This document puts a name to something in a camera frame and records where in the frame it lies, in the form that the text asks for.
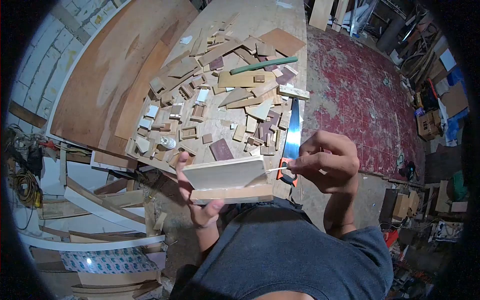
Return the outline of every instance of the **orange saw handle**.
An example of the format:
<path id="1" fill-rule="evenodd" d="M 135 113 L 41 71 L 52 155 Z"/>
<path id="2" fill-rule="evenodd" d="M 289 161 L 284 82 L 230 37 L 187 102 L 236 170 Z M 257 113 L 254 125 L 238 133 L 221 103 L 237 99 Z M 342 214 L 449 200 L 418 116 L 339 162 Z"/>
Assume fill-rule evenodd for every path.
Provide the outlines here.
<path id="1" fill-rule="evenodd" d="M 282 157 L 282 158 L 280 159 L 280 168 L 287 167 L 287 166 L 288 166 L 288 162 L 291 161 L 291 160 L 293 160 L 293 159 Z M 293 185 L 294 187 L 296 187 L 296 186 L 297 186 L 297 181 L 298 181 L 298 175 L 295 174 L 295 175 L 293 176 L 293 178 L 292 178 L 292 177 L 290 177 L 290 176 L 287 175 L 287 174 L 283 174 L 283 173 L 282 173 L 282 170 L 278 170 L 278 173 L 277 173 L 277 175 L 276 175 L 276 179 L 277 179 L 277 180 L 281 179 L 284 183 L 286 183 L 286 184 L 291 184 L 291 185 Z"/>

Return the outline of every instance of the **shoulder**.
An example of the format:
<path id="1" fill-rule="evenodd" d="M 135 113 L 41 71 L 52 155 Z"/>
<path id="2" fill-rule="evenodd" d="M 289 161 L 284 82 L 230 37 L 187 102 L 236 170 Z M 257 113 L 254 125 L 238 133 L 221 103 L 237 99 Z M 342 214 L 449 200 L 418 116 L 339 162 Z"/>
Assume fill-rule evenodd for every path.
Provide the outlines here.
<path id="1" fill-rule="evenodd" d="M 368 257 L 385 277 L 385 285 L 390 288 L 393 282 L 393 266 L 390 252 L 382 232 L 377 226 L 351 231 L 340 238 Z"/>

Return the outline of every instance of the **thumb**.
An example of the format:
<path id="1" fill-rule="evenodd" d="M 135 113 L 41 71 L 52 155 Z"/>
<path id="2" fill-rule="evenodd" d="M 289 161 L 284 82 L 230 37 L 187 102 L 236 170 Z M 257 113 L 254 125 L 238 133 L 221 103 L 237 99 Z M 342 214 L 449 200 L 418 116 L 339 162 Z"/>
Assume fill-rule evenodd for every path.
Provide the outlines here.
<path id="1" fill-rule="evenodd" d="M 206 217 L 212 218 L 218 215 L 223 205 L 223 199 L 215 199 L 212 200 L 209 204 L 205 205 L 205 207 L 202 208 L 202 211 L 206 215 Z"/>

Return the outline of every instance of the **dark gray t-shirt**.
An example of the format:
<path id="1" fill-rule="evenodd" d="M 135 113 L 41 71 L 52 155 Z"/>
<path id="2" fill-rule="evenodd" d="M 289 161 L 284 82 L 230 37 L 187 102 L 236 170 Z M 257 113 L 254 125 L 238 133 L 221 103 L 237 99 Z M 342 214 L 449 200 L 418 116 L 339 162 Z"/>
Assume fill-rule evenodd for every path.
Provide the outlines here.
<path id="1" fill-rule="evenodd" d="M 247 300 L 290 290 L 318 300 L 380 300 L 392 280 L 392 261 L 377 227 L 339 240 L 301 210 L 269 204 L 233 219 L 199 268 L 181 268 L 170 299 Z"/>

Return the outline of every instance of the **right hand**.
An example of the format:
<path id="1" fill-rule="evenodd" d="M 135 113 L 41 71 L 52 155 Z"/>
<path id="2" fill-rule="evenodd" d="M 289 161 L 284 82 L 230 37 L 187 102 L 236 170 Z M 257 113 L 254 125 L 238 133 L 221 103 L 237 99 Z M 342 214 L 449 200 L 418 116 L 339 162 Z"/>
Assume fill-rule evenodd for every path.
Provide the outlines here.
<path id="1" fill-rule="evenodd" d="M 288 168 L 293 174 L 300 174 L 313 182 L 322 193 L 343 193 L 354 197 L 359 165 L 357 147 L 348 137 L 319 130 L 300 146 L 299 158 L 290 161 Z"/>

